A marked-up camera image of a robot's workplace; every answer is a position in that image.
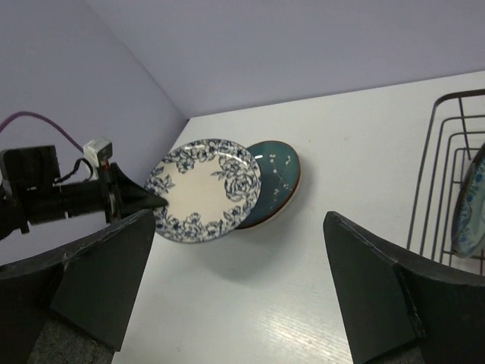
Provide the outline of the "white blue floral plate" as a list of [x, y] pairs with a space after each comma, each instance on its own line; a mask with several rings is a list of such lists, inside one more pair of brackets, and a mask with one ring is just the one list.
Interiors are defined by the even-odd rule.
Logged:
[[176, 243], [205, 243], [235, 230], [261, 193], [261, 169], [230, 140], [202, 139], [170, 151], [145, 188], [167, 200], [154, 211], [155, 231]]

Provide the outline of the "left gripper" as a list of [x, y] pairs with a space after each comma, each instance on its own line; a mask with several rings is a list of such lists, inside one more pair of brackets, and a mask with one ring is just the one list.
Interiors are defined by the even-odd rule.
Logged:
[[149, 192], [129, 179], [117, 163], [100, 164], [99, 183], [108, 224], [144, 209], [154, 210], [168, 206], [165, 198]]

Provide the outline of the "dark teal blossom plate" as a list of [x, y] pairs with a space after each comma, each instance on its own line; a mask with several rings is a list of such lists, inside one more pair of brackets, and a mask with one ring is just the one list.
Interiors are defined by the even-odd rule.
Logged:
[[236, 229], [253, 228], [274, 218], [295, 194], [302, 173], [296, 150], [279, 140], [265, 140], [248, 150], [261, 171], [261, 192], [250, 215]]

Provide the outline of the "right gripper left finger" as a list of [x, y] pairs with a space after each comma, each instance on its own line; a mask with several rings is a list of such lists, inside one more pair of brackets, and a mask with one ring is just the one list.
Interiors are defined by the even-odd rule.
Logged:
[[3, 363], [110, 363], [120, 351], [155, 235], [137, 212], [1, 266]]

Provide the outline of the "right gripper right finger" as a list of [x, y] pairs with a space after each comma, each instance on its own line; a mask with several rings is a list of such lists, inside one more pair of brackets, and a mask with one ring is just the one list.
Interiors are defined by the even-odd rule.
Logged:
[[482, 363], [484, 278], [391, 243], [337, 212], [324, 240], [355, 363]]

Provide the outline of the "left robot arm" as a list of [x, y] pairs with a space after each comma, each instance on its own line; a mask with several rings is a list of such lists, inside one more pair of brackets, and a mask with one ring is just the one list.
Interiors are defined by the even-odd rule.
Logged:
[[85, 157], [61, 176], [54, 146], [6, 149], [1, 152], [1, 238], [30, 226], [103, 212], [108, 224], [144, 209], [168, 206], [168, 201], [129, 179], [109, 148], [91, 165]]

